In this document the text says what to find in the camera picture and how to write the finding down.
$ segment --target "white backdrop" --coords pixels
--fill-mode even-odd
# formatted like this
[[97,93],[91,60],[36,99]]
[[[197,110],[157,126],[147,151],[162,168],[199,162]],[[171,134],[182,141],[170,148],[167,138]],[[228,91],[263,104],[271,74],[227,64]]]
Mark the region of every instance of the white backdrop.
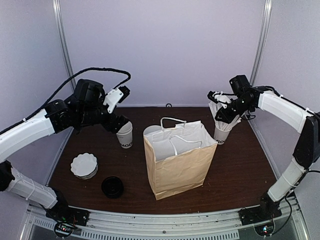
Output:
[[[73,71],[129,71],[121,106],[207,106],[209,90],[252,71],[264,0],[61,0]],[[116,73],[85,73],[112,88]]]

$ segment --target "white wall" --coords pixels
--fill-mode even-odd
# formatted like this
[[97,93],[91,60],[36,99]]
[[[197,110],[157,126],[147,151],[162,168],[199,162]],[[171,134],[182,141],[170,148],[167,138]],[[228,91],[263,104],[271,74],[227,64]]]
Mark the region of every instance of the white wall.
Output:
[[[273,1],[266,47],[256,85],[274,86],[302,106],[320,112],[320,1]],[[288,166],[298,133],[258,110],[254,123],[281,174]],[[313,169],[320,169],[317,162]],[[295,191],[312,239],[320,235],[320,176],[308,174]]]
[[[0,1],[0,130],[31,114],[67,77],[52,1]],[[67,85],[59,97],[71,93]],[[67,133],[37,141],[8,160],[44,184]],[[0,192],[0,239],[18,238],[27,206],[23,198]]]
[[[74,72],[97,66],[132,74],[121,106],[207,106],[209,90],[230,91],[235,75],[250,77],[265,1],[60,2]],[[125,78],[92,76],[106,89]]]

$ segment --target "robotic arm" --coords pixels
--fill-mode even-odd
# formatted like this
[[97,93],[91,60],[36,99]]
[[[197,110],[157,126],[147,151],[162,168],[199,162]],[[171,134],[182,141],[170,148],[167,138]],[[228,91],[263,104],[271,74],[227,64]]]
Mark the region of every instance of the robotic arm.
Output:
[[[293,192],[320,157],[320,115],[284,98],[271,86],[252,87],[245,75],[238,75],[229,82],[237,99],[223,104],[215,116],[217,121],[231,123],[246,111],[261,109],[282,119],[300,134],[288,168],[262,195],[260,206],[239,212],[242,225],[254,224],[271,216],[281,216],[280,201]],[[208,98],[218,103],[221,94],[210,91]]]
[[17,194],[32,200],[45,209],[47,216],[57,221],[84,225],[89,213],[68,206],[61,192],[43,186],[13,168],[6,159],[14,152],[43,137],[57,134],[69,127],[81,131],[83,127],[101,124],[107,131],[117,133],[129,120],[113,113],[130,90],[126,86],[107,94],[103,85],[87,79],[77,82],[74,93],[66,100],[48,103],[35,116],[0,135],[0,191]]

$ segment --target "metal frame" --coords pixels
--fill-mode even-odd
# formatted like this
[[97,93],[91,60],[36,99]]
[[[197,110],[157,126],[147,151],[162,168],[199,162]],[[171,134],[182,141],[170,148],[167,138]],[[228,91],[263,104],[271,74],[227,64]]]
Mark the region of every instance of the metal frame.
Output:
[[[292,205],[293,227],[296,229],[300,240],[309,240],[306,223],[301,214],[297,199],[293,196],[289,199]],[[290,208],[283,200],[280,203],[282,216],[275,218],[286,219]],[[242,226],[238,211],[240,209],[188,214],[126,214],[107,211],[89,210],[89,221],[86,227],[72,235],[88,240],[103,239],[136,239],[136,240],[185,240],[239,239],[239,230],[253,228],[254,225]],[[31,204],[28,207],[20,240],[29,240],[33,226],[53,230],[55,222],[47,218],[45,211]]]
[[[70,60],[69,51],[67,47],[65,29],[64,29],[64,24],[62,20],[61,9],[60,9],[60,0],[52,0],[52,4],[53,4],[53,12],[54,12],[54,17],[56,21],[56,26],[58,28],[58,32],[60,36],[60,43],[61,43],[65,68],[69,77],[71,77],[74,74],[74,72],[72,70],[71,60]],[[76,88],[75,79],[71,80],[71,87],[72,87],[72,90],[74,91]]]
[[265,0],[260,37],[259,37],[258,47],[256,49],[255,59],[254,59],[253,68],[252,68],[251,77],[250,77],[251,85],[254,85],[256,83],[256,78],[258,75],[259,67],[262,60],[263,50],[266,44],[267,35],[269,31],[271,10],[272,10],[272,0]]

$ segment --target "white paper bowl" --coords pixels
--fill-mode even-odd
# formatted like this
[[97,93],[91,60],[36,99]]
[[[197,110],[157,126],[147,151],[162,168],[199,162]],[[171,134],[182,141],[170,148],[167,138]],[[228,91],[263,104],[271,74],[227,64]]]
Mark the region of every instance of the white paper bowl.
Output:
[[79,154],[71,163],[71,172],[80,179],[87,180],[98,171],[97,158],[91,153]]

